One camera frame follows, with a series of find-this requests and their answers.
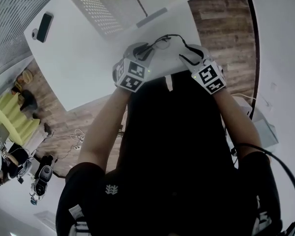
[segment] black phone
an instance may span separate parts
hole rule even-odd
[[[51,21],[53,20],[53,15],[46,12],[40,22],[39,30],[37,33],[37,40],[44,43],[47,38],[47,34],[51,25]]]

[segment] tabletop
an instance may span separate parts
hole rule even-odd
[[[45,12],[53,14],[45,43],[33,40]],[[24,31],[39,68],[67,111],[111,94],[112,68],[126,48],[137,42],[153,43],[166,34],[180,34],[188,44],[201,45],[188,3],[173,8],[149,24],[114,41],[104,40],[70,0],[51,0]],[[178,55],[188,50],[173,38],[166,50],[156,50],[151,79],[185,70]]]

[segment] yellow chair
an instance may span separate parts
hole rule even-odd
[[[10,140],[22,146],[39,126],[39,119],[27,119],[18,104],[19,94],[0,96],[0,124],[10,132]]]

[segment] shirt logo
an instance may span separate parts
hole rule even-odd
[[[117,185],[106,185],[106,191],[107,194],[116,194],[118,192],[118,186]]]

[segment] office floor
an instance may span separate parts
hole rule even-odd
[[[256,77],[256,51],[247,0],[191,0],[189,5],[201,43],[223,67],[229,91],[252,97]],[[53,138],[45,140],[39,146],[36,155],[38,158],[46,153],[51,153],[57,158],[66,156],[58,160],[54,167],[55,173],[64,177],[76,164],[79,155],[79,151],[72,148],[77,142],[72,140],[70,135],[74,134],[77,128],[86,132],[108,98],[66,112],[35,61],[29,65],[29,69],[34,79],[26,88],[37,99],[38,115],[54,132]],[[117,138],[107,171],[113,170],[116,166],[120,142],[121,138]]]

